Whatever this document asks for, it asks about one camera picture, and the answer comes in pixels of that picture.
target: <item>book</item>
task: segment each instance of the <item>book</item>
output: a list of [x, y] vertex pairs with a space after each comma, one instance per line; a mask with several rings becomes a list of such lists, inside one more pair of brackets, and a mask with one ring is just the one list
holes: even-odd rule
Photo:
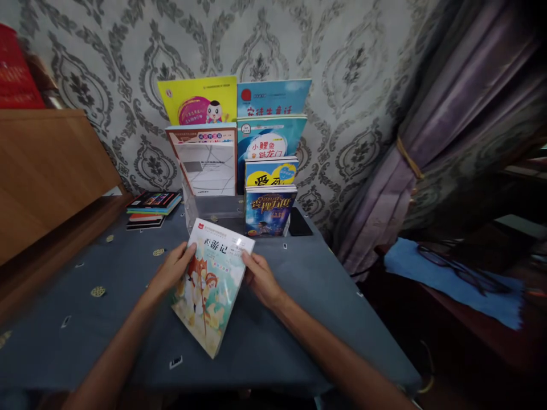
[[171, 144], [185, 142], [234, 142], [238, 131], [236, 122], [217, 122], [216, 124], [173, 125], [165, 132]]
[[234, 121], [237, 115], [237, 79], [158, 81], [171, 125], [216, 124]]
[[296, 193], [295, 185], [246, 187], [246, 234], [282, 236]]
[[161, 215], [150, 215], [150, 214], [131, 214], [129, 217], [130, 222], [146, 222], [146, 221], [155, 221], [162, 219]]
[[171, 126], [165, 131], [193, 195], [235, 195], [237, 123]]
[[238, 84], [238, 118], [302, 114], [311, 79]]
[[246, 159], [245, 185], [291, 185], [298, 169], [298, 158]]
[[182, 200], [178, 192], [143, 192], [126, 206], [128, 214], [169, 215]]
[[238, 194], [245, 185], [245, 159], [289, 157], [296, 154], [306, 116], [238, 119]]
[[255, 241], [197, 218], [188, 245], [197, 249], [176, 288], [171, 307], [212, 359], [218, 354], [245, 273], [242, 250]]
[[174, 145], [190, 191], [196, 196], [235, 195], [236, 168], [233, 142]]
[[147, 222], [127, 222], [125, 225], [125, 230], [127, 231], [135, 231], [137, 229], [153, 229], [153, 228], [161, 228], [161, 226], [164, 224], [165, 217], [160, 216], [160, 219], [154, 220], [154, 221], [147, 221]]

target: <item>blue book cover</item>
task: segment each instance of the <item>blue book cover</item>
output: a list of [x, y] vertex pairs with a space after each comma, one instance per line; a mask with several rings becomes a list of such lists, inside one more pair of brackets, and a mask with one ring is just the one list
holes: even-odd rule
[[291, 185], [295, 181], [298, 158], [281, 157], [268, 161], [245, 161], [245, 186]]
[[291, 214], [296, 198], [296, 187], [286, 186], [290, 191], [245, 192], [245, 224], [248, 236], [281, 236]]
[[238, 118], [302, 114], [311, 79], [238, 84]]
[[296, 154], [306, 116], [238, 119], [238, 194], [243, 195], [246, 159], [271, 159]]

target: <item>gray tablecloth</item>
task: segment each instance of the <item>gray tablecloth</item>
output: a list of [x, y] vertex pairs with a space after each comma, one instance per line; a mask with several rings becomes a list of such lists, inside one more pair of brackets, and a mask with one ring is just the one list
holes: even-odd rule
[[[69, 262], [15, 322], [0, 350], [0, 388], [77, 387], [122, 325], [165, 255], [188, 239], [179, 206], [160, 229], [126, 231], [126, 215]], [[415, 394], [421, 379], [317, 229], [314, 236], [257, 239], [280, 285], [305, 310], [394, 383]], [[108, 235], [114, 235], [111, 243]], [[107, 294], [90, 295], [96, 286]], [[72, 318], [61, 329], [64, 318]], [[169, 370], [169, 362], [183, 363]], [[317, 395], [331, 387], [283, 325], [245, 286], [236, 299], [218, 356], [211, 360], [165, 300], [143, 343], [130, 383], [146, 388], [277, 387]]]

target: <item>wallpaper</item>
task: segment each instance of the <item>wallpaper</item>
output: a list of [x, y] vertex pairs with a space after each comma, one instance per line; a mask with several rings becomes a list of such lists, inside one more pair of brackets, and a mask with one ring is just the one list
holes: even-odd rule
[[327, 234], [393, 141], [456, 1], [5, 0], [0, 19], [86, 111], [124, 185], [177, 190], [158, 80], [312, 78], [299, 200]]

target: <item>smartphone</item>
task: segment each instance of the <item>smartphone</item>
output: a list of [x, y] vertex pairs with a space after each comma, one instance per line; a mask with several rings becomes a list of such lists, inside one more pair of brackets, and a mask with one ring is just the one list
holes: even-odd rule
[[313, 235], [308, 223], [298, 210], [292, 207], [291, 209], [291, 224], [289, 225], [289, 233], [292, 236], [308, 236]]

